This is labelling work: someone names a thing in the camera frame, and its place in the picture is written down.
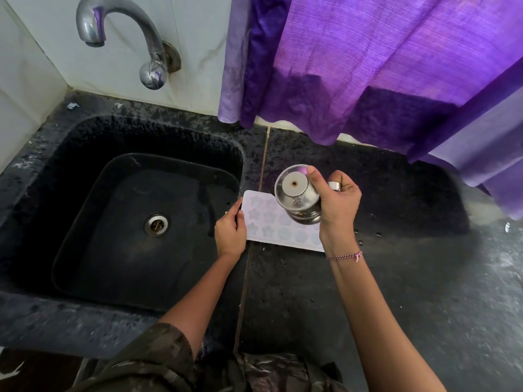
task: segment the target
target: bracelet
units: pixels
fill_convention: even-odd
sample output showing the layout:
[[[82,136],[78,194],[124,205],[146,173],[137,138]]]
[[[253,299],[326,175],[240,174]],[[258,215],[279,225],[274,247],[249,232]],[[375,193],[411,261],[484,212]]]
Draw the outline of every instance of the bracelet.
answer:
[[[360,256],[363,256],[363,252],[359,251],[356,253],[351,253],[349,255],[343,255],[343,256],[334,256],[334,257],[327,257],[328,261],[332,260],[343,260],[343,259],[354,259],[354,262],[357,263]]]

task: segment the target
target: sink drain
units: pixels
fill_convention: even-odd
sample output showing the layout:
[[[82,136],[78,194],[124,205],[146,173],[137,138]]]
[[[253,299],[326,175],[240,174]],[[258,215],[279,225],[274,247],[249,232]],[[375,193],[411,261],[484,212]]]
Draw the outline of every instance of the sink drain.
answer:
[[[167,217],[155,213],[145,221],[145,233],[152,237],[161,237],[167,231],[169,221]]]

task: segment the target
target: faucet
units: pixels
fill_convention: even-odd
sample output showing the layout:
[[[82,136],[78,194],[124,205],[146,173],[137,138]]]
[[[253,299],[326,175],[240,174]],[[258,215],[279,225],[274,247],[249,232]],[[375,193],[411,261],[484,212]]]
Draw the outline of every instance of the faucet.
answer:
[[[180,54],[172,45],[162,42],[149,16],[131,0],[80,0],[76,8],[76,28],[82,41],[92,47],[105,45],[104,19],[120,12],[134,19],[142,29],[151,60],[140,68],[140,80],[149,89],[160,89],[167,74],[181,68]]]

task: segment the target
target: person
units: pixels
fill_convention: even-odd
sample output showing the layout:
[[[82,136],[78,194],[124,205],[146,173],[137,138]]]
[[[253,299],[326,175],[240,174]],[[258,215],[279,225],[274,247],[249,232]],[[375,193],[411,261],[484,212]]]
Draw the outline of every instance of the person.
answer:
[[[360,251],[354,218],[361,191],[341,171],[341,191],[332,190],[317,169],[307,168],[321,197],[320,240],[328,258]],[[339,372],[292,354],[209,356],[194,363],[229,273],[245,250],[240,198],[214,228],[218,259],[193,289],[155,325],[116,355],[97,376],[70,392],[344,392]],[[392,315],[363,256],[331,259],[330,267],[356,341],[370,391],[440,392],[443,384]]]

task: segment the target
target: hand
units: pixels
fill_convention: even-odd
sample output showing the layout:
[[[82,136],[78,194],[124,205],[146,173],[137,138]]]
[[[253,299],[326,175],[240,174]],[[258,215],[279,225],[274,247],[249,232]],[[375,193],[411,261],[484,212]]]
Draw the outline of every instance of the hand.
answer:
[[[340,192],[331,189],[313,166],[307,167],[307,174],[322,199],[320,240],[327,256],[337,256],[338,254],[334,253],[336,247],[346,247],[347,244],[350,244],[355,251],[359,251],[354,237],[354,218],[361,199],[358,186],[339,170],[330,175],[329,181],[340,183]]]
[[[245,216],[242,210],[238,210],[242,201],[243,197],[237,200],[214,226],[218,258],[227,256],[232,258],[235,263],[239,260],[247,244]]]

